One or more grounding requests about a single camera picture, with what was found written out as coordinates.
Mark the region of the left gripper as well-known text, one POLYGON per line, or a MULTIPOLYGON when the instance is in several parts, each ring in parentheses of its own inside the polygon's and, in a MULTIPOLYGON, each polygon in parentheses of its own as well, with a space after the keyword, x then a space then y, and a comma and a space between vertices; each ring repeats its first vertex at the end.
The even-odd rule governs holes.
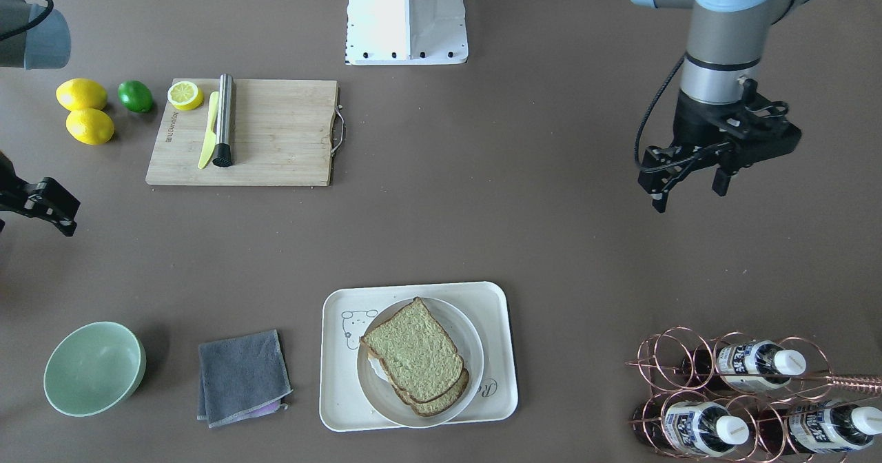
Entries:
POLYGON ((741 169, 796 149, 802 130, 788 120, 790 106, 762 96, 752 78, 740 78, 737 89, 740 98, 724 105, 703 104, 680 92, 671 145, 649 146, 637 162, 637 183, 656 212, 666 212, 668 194, 690 173, 714 167, 712 190, 724 197, 741 169))

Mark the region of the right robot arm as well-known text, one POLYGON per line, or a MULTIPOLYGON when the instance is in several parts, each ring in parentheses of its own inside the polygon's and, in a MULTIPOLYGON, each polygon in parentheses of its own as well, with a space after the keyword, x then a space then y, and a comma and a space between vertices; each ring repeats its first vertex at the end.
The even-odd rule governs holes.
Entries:
MULTIPOLYGON (((53 0, 1 0, 1 65, 24 70, 60 70, 70 58, 70 30, 53 0)), ((28 183, 1 155, 1 209, 37 218, 71 237, 80 202, 54 178, 28 183)))

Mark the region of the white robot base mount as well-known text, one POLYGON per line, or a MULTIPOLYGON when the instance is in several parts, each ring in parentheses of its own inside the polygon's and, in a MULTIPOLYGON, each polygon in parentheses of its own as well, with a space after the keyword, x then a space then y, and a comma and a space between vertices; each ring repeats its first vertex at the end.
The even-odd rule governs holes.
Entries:
POLYGON ((467 62, 465 0, 349 0, 347 65, 467 62))

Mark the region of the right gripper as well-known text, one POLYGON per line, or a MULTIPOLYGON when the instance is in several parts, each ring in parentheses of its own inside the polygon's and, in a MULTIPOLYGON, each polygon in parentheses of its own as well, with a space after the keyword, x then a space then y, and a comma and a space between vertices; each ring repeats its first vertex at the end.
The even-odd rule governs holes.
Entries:
POLYGON ((14 212, 28 218, 48 221, 61 234, 72 237, 79 199, 54 178, 44 177, 38 183, 19 178, 14 165, 1 152, 1 212, 14 212))

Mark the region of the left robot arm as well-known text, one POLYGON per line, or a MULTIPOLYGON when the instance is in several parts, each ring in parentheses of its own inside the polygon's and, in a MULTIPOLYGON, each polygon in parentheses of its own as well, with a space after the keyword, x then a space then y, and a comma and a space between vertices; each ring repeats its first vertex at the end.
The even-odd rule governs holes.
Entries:
POLYGON ((675 185, 715 168, 712 189, 725 196, 744 168, 794 152, 802 131, 788 104, 758 91, 758 68, 770 28, 810 0, 630 0, 692 12, 670 146, 635 155, 639 186, 664 212, 675 185))

